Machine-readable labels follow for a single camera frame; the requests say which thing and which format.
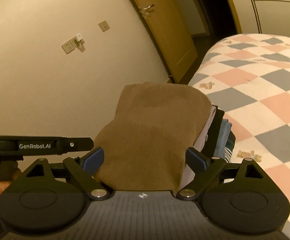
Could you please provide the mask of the beige wall socket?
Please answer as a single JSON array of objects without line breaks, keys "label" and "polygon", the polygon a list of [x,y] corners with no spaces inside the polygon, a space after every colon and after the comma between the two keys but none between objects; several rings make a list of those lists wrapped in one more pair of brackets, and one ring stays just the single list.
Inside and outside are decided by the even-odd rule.
[{"label": "beige wall socket", "polygon": [[72,43],[71,40],[68,40],[67,42],[62,44],[61,48],[65,51],[66,54],[69,54],[69,53],[71,53],[72,51],[75,50],[75,46],[74,46],[74,44]]}]

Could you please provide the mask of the brown knit garment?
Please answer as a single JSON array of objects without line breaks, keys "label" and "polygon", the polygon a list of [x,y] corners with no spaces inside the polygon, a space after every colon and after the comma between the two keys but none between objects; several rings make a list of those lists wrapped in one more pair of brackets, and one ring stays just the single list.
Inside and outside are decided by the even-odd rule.
[{"label": "brown knit garment", "polygon": [[96,136],[104,162],[95,179],[115,190],[180,189],[185,152],[202,132],[212,104],[199,90],[172,83],[126,86],[114,119]]}]

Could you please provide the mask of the checkered pink blue white quilt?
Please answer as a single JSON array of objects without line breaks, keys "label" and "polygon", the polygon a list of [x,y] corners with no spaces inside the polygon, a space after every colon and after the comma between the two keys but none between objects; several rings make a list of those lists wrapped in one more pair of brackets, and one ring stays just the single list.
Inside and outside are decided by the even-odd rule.
[{"label": "checkered pink blue white quilt", "polygon": [[[231,161],[253,158],[290,202],[290,37],[224,38],[207,51],[189,85],[231,122]],[[283,232],[290,238],[290,216]]]}]

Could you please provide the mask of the beige wall switch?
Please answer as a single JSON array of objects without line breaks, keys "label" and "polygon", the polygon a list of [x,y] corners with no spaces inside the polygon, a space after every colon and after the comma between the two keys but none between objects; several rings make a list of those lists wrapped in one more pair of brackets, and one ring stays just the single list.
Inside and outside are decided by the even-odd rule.
[{"label": "beige wall switch", "polygon": [[102,32],[105,32],[105,31],[110,29],[110,26],[106,20],[100,22],[98,25],[99,25],[100,29],[102,30]]}]

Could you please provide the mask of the stack of folded clothes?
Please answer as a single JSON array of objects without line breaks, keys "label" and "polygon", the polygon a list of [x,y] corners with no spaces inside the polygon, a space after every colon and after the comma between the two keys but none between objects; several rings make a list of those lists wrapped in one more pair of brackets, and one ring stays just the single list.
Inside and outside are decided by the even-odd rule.
[{"label": "stack of folded clothes", "polygon": [[230,163],[236,137],[232,132],[232,123],[224,119],[224,115],[223,110],[212,105],[207,122],[193,148],[208,158],[220,157]]}]

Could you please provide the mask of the white plug adapter in socket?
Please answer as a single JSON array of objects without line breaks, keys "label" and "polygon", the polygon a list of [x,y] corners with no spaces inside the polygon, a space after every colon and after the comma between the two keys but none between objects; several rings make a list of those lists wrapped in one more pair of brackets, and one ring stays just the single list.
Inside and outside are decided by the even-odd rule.
[{"label": "white plug adapter in socket", "polygon": [[79,51],[81,52],[85,51],[84,47],[85,40],[81,33],[78,33],[73,38],[71,38],[71,42]]}]

